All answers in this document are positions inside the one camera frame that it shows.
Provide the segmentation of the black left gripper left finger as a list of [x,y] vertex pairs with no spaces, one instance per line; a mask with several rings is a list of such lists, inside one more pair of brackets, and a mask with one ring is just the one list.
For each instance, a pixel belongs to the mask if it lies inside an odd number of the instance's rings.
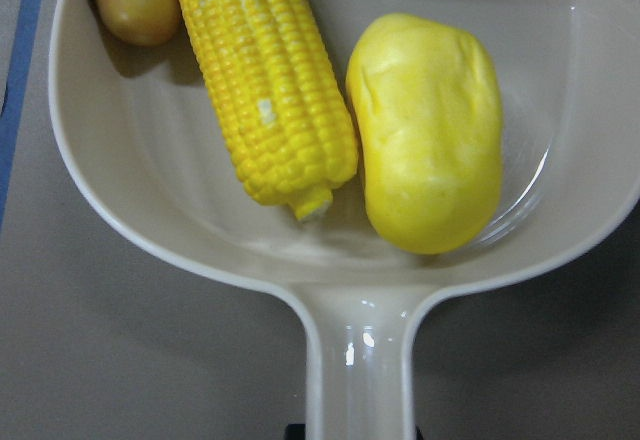
[[304,423],[288,424],[285,428],[285,440],[305,440],[306,425]]

